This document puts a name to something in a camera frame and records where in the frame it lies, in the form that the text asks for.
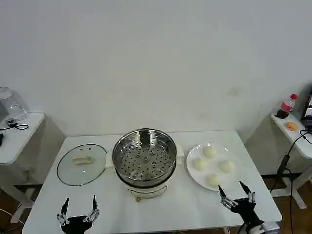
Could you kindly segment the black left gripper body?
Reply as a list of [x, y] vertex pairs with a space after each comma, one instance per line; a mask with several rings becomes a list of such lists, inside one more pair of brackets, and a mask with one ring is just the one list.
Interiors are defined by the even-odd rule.
[[87, 230], [92, 227], [92, 222], [85, 221], [86, 215], [69, 217], [67, 220], [69, 224], [64, 224], [64, 226], [60, 226], [61, 230], [65, 234], [84, 234]]

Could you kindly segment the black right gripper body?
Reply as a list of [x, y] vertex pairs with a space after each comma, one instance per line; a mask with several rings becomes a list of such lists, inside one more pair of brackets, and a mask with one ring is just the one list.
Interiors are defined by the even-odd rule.
[[264, 223], [254, 211], [256, 205], [254, 201], [249, 201], [248, 198], [239, 198], [235, 199], [234, 202], [237, 205], [232, 206], [231, 211], [241, 216], [247, 228], [254, 228]]

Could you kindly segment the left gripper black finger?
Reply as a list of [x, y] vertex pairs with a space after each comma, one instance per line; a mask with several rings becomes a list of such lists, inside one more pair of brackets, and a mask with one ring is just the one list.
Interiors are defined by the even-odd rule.
[[57, 214], [57, 219], [60, 222], [61, 226], [68, 225], [70, 221], [67, 218], [67, 210], [68, 210], [69, 198], [66, 199], [65, 203], [61, 208], [60, 214]]
[[84, 218], [83, 222], [94, 223], [99, 216], [98, 204], [96, 196], [93, 195], [93, 203], [91, 212]]

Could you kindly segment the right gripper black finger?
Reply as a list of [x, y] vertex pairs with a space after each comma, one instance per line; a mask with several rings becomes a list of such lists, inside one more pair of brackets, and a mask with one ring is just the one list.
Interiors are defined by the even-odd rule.
[[226, 196], [225, 192], [220, 187], [220, 185], [218, 186], [218, 188], [219, 188], [219, 194], [220, 194], [220, 198], [221, 198], [221, 200], [220, 200], [221, 204], [229, 210], [234, 208], [235, 202]]
[[242, 189], [244, 190], [244, 192], [246, 193], [246, 195], [248, 196], [248, 201], [250, 203], [255, 203], [255, 192], [252, 192], [249, 187], [247, 185], [245, 185], [242, 181], [239, 182]]

